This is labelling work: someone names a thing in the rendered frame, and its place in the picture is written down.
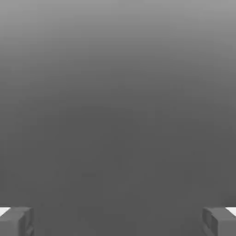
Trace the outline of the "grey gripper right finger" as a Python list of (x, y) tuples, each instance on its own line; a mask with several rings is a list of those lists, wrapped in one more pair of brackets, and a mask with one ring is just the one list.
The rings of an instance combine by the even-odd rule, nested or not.
[(205, 236), (236, 236), (236, 207), (205, 207), (201, 219)]

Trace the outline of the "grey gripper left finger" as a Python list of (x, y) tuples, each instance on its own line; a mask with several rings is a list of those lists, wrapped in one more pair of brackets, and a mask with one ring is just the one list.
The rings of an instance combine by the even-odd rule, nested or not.
[(0, 236), (35, 236), (34, 209), (0, 207)]

